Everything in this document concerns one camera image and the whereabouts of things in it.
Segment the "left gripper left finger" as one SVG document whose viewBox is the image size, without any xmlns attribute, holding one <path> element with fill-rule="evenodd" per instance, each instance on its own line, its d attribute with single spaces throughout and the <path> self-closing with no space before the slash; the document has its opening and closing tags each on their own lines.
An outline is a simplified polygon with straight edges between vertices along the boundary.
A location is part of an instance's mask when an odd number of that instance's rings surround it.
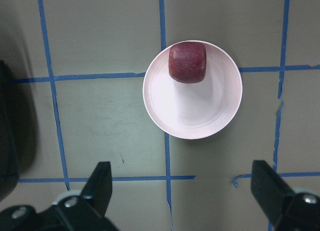
<svg viewBox="0 0 320 231">
<path fill-rule="evenodd" d="M 106 214 L 112 196 L 112 171 L 109 161 L 99 162 L 83 187 L 80 197 L 100 215 Z"/>
</svg>

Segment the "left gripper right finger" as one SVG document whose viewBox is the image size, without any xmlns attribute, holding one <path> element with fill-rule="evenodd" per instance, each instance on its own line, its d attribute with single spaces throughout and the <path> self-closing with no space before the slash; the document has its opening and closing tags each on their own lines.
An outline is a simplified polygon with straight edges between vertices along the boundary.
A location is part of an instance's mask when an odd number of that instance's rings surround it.
<svg viewBox="0 0 320 231">
<path fill-rule="evenodd" d="M 264 160 L 254 160 L 251 167 L 250 190 L 273 226 L 276 226 L 295 192 Z"/>
</svg>

